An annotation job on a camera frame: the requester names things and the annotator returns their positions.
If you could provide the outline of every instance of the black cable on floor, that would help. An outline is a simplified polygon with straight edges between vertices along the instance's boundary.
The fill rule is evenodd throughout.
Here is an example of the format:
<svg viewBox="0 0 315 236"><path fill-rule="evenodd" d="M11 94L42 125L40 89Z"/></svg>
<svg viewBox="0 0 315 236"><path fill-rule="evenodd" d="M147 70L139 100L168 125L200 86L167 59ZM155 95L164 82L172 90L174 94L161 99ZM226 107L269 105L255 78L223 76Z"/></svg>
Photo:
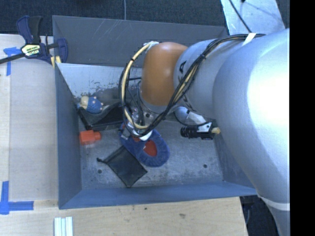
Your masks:
<svg viewBox="0 0 315 236"><path fill-rule="evenodd" d="M248 25L245 23L244 19L242 18L242 16L240 15L240 13L238 12L238 10L236 9L234 3L232 2L232 0L229 0L233 9L235 10L237 16L239 17L239 19L242 21L243 25L246 27L246 29L249 31L249 32L252 32L251 29L248 27Z"/></svg>

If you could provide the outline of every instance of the gray bin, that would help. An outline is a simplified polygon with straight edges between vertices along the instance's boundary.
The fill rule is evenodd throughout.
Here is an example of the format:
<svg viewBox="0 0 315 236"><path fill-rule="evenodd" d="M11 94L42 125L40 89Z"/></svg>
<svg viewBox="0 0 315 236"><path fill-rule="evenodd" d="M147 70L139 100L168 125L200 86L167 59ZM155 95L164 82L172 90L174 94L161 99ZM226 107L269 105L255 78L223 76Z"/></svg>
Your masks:
<svg viewBox="0 0 315 236"><path fill-rule="evenodd" d="M256 195L220 135L213 141L187 139L169 116L157 127L170 147L170 158L126 188L106 158L121 146L116 129L102 139L80 146L84 126L76 103L82 94L96 95L105 104L117 102L117 82L123 66L143 43L173 41L190 46L226 35L225 28L170 23L53 17L54 37L69 45L67 63L56 67L59 208L134 205ZM134 75L141 74L140 57Z"/></svg>

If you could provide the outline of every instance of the blue tape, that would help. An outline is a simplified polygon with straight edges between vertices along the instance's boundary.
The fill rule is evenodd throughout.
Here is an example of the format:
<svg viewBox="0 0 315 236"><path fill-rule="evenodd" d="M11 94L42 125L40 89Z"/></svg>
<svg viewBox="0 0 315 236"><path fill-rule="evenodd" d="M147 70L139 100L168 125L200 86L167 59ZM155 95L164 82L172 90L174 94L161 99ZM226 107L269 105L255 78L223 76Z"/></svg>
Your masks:
<svg viewBox="0 0 315 236"><path fill-rule="evenodd" d="M8 55L8 57L21 53L21 50L16 47L5 48L3 51L5 52L5 54ZM10 74L11 74L11 61L9 61L6 66L6 75L9 76Z"/></svg>
<svg viewBox="0 0 315 236"><path fill-rule="evenodd" d="M10 211L34 210L34 201L9 202L9 181L2 182L0 214L8 215Z"/></svg>

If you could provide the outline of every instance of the clamp handle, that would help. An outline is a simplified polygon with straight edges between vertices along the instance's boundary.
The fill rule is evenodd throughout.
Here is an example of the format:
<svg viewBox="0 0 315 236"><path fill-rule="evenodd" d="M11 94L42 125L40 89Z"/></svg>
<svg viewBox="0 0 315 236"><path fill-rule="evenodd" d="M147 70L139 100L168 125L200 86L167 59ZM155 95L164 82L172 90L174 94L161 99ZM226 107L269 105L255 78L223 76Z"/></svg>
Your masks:
<svg viewBox="0 0 315 236"><path fill-rule="evenodd" d="M17 21L18 32L24 38L26 44L40 43L39 25L42 19L41 16L24 16Z"/></svg>

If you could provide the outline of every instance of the small figurine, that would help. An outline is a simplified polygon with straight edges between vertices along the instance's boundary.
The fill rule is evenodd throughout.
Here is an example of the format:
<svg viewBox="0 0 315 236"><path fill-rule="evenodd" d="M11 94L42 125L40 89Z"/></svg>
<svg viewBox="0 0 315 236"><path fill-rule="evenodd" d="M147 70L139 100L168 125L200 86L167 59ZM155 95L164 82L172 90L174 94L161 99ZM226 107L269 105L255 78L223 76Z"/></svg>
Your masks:
<svg viewBox="0 0 315 236"><path fill-rule="evenodd" d="M86 95L82 96L78 107L84 108L87 112L91 114L99 114L103 110L103 103L100 102L96 96L88 97Z"/></svg>

